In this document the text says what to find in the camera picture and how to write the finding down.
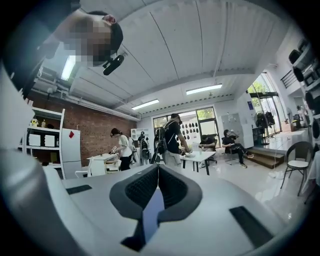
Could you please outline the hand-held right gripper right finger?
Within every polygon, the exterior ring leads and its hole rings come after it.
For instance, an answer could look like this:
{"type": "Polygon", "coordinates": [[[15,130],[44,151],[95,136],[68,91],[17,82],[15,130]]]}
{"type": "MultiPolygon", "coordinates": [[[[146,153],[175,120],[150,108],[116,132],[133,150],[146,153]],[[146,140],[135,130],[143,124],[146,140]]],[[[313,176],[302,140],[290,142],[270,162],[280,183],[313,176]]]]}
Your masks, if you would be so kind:
{"type": "Polygon", "coordinates": [[[163,164],[158,166],[158,187],[164,203],[164,210],[157,216],[159,223],[182,221],[201,203],[201,187],[163,164]]]}

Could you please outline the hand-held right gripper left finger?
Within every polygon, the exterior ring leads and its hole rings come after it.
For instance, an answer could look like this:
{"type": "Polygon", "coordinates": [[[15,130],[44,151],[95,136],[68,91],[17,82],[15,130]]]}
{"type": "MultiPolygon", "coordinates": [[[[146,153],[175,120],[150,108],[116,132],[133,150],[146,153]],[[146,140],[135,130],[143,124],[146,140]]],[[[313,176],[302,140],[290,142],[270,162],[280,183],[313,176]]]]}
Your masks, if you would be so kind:
{"type": "Polygon", "coordinates": [[[115,183],[109,199],[121,216],[141,220],[144,209],[158,187],[158,179],[158,165],[153,164],[115,183]]]}

